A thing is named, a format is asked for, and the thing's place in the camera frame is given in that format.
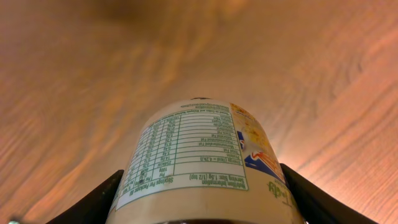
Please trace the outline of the green lid jar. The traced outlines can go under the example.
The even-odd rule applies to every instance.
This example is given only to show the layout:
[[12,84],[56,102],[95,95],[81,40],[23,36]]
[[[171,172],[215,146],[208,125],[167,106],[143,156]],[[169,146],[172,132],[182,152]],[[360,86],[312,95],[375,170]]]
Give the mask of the green lid jar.
[[108,223],[303,223],[261,124],[242,107],[183,100],[141,130]]

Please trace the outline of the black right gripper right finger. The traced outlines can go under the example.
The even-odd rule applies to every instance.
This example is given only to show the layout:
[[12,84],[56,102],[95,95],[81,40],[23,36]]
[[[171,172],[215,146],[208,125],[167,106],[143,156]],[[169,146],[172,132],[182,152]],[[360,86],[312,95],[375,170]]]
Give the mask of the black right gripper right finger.
[[280,166],[298,209],[309,224],[377,224],[333,198],[289,166]]

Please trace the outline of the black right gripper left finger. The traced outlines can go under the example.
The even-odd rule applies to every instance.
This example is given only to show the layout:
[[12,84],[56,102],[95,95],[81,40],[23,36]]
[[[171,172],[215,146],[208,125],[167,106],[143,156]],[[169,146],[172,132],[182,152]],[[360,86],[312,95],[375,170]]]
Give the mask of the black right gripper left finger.
[[105,224],[124,170],[117,170],[88,195],[47,224]]

